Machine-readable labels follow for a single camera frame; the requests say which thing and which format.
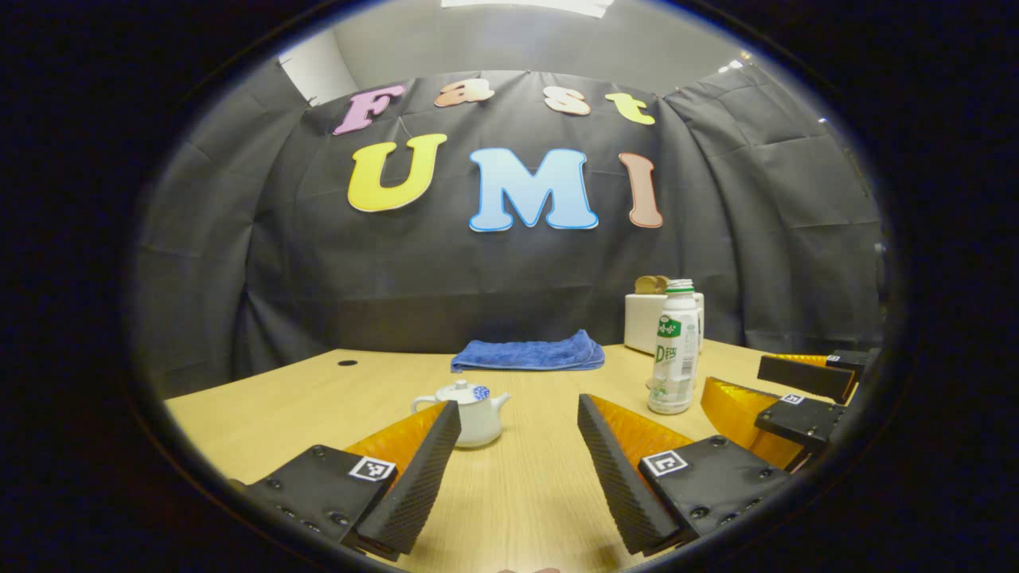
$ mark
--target white teapot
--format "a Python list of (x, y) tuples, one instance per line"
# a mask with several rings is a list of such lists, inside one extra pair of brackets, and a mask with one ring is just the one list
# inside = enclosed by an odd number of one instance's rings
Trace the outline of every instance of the white teapot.
[(437, 404), (452, 401), (460, 411), (460, 437), (458, 448), (477, 448), (495, 439), (502, 433), (502, 422), (499, 420), (499, 409), (512, 397), (508, 394), (490, 399), (488, 388), (467, 380), (457, 380), (455, 383), (443, 386), (435, 396), (419, 396), (411, 403), (411, 413), (418, 412), (418, 405), (423, 402)]

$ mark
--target black bracket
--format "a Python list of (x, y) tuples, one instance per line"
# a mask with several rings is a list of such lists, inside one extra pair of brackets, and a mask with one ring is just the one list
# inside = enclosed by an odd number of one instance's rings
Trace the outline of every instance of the black bracket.
[(789, 394), (758, 414), (754, 425), (817, 453), (827, 445), (845, 412), (845, 406)]
[(230, 483), (292, 523), (396, 561), (425, 526), (460, 429), (446, 402), (398, 480), (391, 462), (314, 446), (257, 483)]
[(789, 479), (722, 435), (641, 460), (640, 472), (688, 537), (703, 536), (751, 511)]
[(761, 380), (830, 398), (839, 404), (845, 404), (852, 394), (853, 374), (852, 370), (842, 367), (828, 368), (774, 356), (762, 356), (757, 369), (757, 377)]
[(293, 523), (356, 546), (355, 527), (396, 474), (390, 462), (313, 446), (245, 491)]
[(879, 352), (879, 349), (869, 352), (837, 350), (826, 358), (824, 366), (762, 356), (757, 377), (846, 404)]

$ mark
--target yellow letter u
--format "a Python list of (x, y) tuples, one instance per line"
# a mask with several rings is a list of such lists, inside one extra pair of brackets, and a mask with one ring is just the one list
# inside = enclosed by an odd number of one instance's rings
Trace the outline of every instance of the yellow letter u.
[(363, 147), (354, 152), (354, 173), (346, 190), (346, 199), (359, 211), (386, 211), (398, 209), (421, 197), (432, 185), (435, 155), (439, 145), (446, 141), (442, 134), (429, 134), (411, 138), (407, 147), (414, 150), (411, 172), (407, 180), (396, 187), (382, 187), (382, 165), (387, 155), (396, 149), (392, 142)]

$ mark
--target bottle cap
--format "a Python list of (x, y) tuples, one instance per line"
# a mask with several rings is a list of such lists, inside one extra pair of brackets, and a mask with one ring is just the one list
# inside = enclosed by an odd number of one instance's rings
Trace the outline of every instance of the bottle cap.
[(665, 287), (666, 293), (693, 293), (694, 281), (691, 278), (677, 278), (669, 280)]

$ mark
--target ceiling light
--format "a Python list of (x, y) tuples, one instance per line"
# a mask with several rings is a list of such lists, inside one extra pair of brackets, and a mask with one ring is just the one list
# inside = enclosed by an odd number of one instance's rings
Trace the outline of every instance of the ceiling light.
[(552, 8), (555, 10), (566, 10), (585, 16), (600, 18), (605, 15), (612, 0), (442, 0), (443, 8), (455, 8), (459, 6), (481, 6), (491, 4), (516, 5), (516, 6), (537, 6), (539, 8)]

